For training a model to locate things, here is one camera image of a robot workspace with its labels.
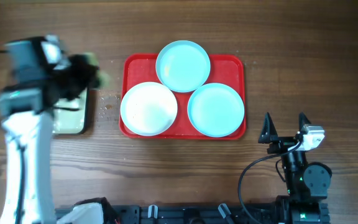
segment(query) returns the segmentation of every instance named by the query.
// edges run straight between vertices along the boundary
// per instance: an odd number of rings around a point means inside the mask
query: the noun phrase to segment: plate
[[[231,87],[210,83],[191,95],[187,113],[197,131],[220,138],[237,130],[244,119],[245,108],[241,97]]]
[[[141,136],[154,136],[166,131],[178,113],[173,93],[155,82],[132,87],[123,97],[120,114],[124,124]]]
[[[186,93],[205,83],[211,71],[211,62],[200,45],[179,40],[161,50],[155,70],[158,79],[170,90]]]

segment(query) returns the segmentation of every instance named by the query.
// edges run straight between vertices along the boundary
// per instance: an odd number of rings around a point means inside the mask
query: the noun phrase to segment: green led light
[[[20,91],[14,91],[13,93],[11,93],[10,97],[13,98],[13,97],[17,97],[19,96],[20,94]]]

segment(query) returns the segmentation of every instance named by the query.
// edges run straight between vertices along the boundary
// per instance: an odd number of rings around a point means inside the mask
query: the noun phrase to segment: red tray
[[[142,82],[161,83],[155,71],[155,61],[158,54],[134,54],[131,55],[124,65],[124,78],[122,83],[121,96],[125,96],[128,90],[133,86]],[[246,93],[244,87],[244,67],[242,62],[233,55],[209,55],[211,60],[211,73],[205,84],[207,83],[223,83],[238,92],[242,98],[244,105],[246,104]],[[124,135],[130,138],[171,138],[171,139],[221,139],[234,140],[239,139],[246,131],[246,116],[240,127],[232,134],[221,137],[212,138],[199,133],[187,115],[187,104],[193,92],[176,93],[173,92],[178,102],[178,114],[173,124],[162,134],[156,136],[140,136],[130,131],[119,119],[119,128]]]

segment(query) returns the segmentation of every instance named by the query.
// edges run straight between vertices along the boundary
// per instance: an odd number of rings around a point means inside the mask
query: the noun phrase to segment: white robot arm
[[[72,100],[85,88],[97,87],[98,67],[84,55],[66,57],[53,35],[13,41],[6,47],[17,84],[0,94],[7,146],[0,224],[103,223],[99,203],[79,205],[57,220],[50,181],[53,105],[60,98]]]

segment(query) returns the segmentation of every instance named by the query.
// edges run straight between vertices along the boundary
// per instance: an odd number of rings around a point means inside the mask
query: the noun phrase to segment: wood grain
[[[257,144],[265,112],[285,136],[294,134],[297,115],[304,111],[326,130],[322,146],[309,152],[308,160],[334,172],[328,198],[332,223],[358,223],[358,1],[0,5],[0,48],[9,40],[47,33],[58,34],[73,53],[94,52],[111,76],[107,89],[92,92],[87,132],[53,141],[57,207],[100,196],[113,204],[237,204],[239,174],[265,156],[266,146]],[[181,39],[243,61],[247,132],[242,139],[154,141],[120,133],[125,59],[137,52],[157,53]],[[0,55],[0,89],[9,80],[9,67],[9,59]],[[5,178],[0,129],[0,215]],[[286,190],[274,161],[251,169],[243,186],[248,202],[269,202]]]

